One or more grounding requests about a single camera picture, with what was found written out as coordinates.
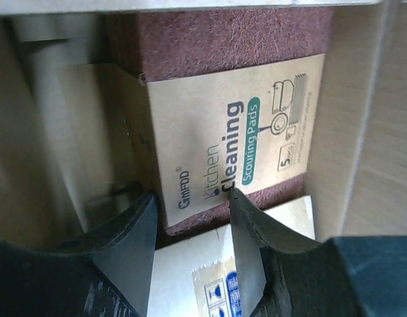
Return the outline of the maroon scouring pads pack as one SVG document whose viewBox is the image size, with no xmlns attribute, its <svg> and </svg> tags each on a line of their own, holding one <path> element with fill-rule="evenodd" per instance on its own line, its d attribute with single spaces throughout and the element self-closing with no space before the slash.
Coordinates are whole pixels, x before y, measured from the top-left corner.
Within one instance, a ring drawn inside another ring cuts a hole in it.
<svg viewBox="0 0 407 317">
<path fill-rule="evenodd" d="M 169 237 L 230 220 L 235 189 L 262 207 L 301 189 L 303 108 L 320 86 L 332 7 L 118 13 L 110 48 L 146 186 Z"/>
</svg>

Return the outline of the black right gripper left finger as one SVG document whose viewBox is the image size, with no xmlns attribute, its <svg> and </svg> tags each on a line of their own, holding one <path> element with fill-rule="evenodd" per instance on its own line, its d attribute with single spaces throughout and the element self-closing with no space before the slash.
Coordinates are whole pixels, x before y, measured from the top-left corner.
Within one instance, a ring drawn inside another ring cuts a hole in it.
<svg viewBox="0 0 407 317">
<path fill-rule="evenodd" d="M 145 316 L 157 225 L 146 193 L 54 250 L 0 240 L 0 316 Z"/>
</svg>

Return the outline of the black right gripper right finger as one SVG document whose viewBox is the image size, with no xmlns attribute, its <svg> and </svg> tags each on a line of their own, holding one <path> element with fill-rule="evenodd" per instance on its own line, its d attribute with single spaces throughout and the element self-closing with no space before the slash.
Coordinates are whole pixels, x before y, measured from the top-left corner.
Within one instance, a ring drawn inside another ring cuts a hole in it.
<svg viewBox="0 0 407 317">
<path fill-rule="evenodd" d="M 407 236 L 317 242 L 229 195 L 244 316 L 407 316 Z"/>
</svg>

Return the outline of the brown cardboard express box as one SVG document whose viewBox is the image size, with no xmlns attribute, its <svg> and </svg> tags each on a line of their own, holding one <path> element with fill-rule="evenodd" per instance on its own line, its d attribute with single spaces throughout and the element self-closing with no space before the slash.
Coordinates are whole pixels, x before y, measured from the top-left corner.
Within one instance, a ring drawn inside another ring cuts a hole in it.
<svg viewBox="0 0 407 317">
<path fill-rule="evenodd" d="M 145 316 L 244 316 L 228 223 L 169 237 L 143 182 L 106 17 L 332 7 L 301 189 L 258 206 L 317 242 L 407 236 L 407 1 L 0 1 L 0 240 L 50 251 L 157 199 Z"/>
</svg>

